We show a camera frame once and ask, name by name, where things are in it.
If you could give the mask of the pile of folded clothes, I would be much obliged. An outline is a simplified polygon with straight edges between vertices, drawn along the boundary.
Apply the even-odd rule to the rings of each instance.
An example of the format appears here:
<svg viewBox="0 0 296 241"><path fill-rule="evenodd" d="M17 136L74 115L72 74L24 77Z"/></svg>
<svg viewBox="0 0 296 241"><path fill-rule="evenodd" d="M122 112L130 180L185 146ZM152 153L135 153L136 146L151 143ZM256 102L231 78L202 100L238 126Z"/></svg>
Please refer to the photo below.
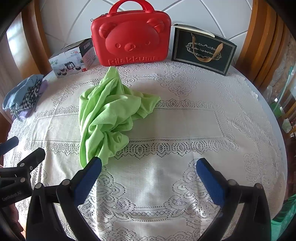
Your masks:
<svg viewBox="0 0 296 241"><path fill-rule="evenodd" d="M31 75L10 90L3 101L3 110L10 111L13 120L19 121L30 116L41 95L48 87L41 74Z"/></svg>

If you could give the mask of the green t-shirt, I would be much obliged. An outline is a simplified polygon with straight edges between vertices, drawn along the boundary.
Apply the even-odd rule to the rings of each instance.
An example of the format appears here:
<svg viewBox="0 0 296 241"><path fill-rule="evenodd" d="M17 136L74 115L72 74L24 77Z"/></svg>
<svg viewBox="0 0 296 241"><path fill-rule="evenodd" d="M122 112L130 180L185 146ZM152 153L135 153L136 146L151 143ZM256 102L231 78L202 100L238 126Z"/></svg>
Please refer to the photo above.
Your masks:
<svg viewBox="0 0 296 241"><path fill-rule="evenodd" d="M124 133L132 130L133 121L146 118L161 98L125 86L118 70L109 67L100 83L79 97L79 160L85 167L93 157L103 165L128 143Z"/></svg>

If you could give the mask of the red bear suitcase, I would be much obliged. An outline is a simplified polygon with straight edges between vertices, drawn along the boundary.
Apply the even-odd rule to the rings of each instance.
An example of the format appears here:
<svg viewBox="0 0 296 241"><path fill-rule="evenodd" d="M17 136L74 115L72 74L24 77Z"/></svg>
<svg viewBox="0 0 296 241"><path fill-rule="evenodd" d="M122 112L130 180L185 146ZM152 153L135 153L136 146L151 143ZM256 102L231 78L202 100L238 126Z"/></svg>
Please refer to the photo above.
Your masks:
<svg viewBox="0 0 296 241"><path fill-rule="evenodd" d="M118 11L123 3L116 2L108 13L92 21L91 37L99 63L109 67L165 60L170 16L156 11L148 1L137 1L141 10Z"/></svg>

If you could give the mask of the white lace tablecloth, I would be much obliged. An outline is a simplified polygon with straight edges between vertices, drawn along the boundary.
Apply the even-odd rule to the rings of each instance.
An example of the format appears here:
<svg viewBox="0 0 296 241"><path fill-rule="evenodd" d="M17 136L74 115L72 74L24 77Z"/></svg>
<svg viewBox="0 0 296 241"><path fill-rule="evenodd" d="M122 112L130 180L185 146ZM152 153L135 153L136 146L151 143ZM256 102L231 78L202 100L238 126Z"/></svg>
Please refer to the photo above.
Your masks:
<svg viewBox="0 0 296 241"><path fill-rule="evenodd" d="M161 97L136 120L129 144L108 164L79 210L102 240L197 240L219 210L195 173L206 158L226 179L261 183L271 218L281 209L287 159L280 128L260 92L232 66L227 76L173 61L117 67L132 90ZM81 169L79 96L108 68L57 79L36 110L15 120L19 144L4 155L12 167L36 148L46 157L31 183L57 185Z"/></svg>

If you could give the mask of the wooden chair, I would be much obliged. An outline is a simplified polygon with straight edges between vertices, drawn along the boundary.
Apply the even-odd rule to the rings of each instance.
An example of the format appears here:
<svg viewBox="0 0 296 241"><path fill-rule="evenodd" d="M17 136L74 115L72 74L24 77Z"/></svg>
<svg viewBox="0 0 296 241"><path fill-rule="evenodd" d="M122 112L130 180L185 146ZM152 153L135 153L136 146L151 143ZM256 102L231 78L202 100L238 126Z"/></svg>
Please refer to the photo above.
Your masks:
<svg viewBox="0 0 296 241"><path fill-rule="evenodd" d="M289 40L286 23L268 1L253 1L247 35L235 68L264 93Z"/></svg>

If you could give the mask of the dark green gift bag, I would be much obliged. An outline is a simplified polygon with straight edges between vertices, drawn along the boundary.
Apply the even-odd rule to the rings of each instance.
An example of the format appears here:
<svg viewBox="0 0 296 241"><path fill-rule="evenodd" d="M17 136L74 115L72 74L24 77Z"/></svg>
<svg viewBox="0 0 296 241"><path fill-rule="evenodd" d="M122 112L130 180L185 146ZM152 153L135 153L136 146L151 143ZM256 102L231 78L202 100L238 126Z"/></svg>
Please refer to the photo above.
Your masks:
<svg viewBox="0 0 296 241"><path fill-rule="evenodd" d="M175 29L171 60L210 70L225 76L237 45L197 27L173 24Z"/></svg>

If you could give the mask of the tea set box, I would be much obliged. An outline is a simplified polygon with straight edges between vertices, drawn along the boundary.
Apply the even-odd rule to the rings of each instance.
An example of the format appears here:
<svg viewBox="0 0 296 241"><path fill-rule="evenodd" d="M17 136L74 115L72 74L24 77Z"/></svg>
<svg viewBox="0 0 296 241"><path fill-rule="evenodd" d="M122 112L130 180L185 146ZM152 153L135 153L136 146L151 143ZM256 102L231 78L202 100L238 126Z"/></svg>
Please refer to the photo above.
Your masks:
<svg viewBox="0 0 296 241"><path fill-rule="evenodd" d="M85 72L96 61L97 56L91 38L67 45L49 58L57 78Z"/></svg>

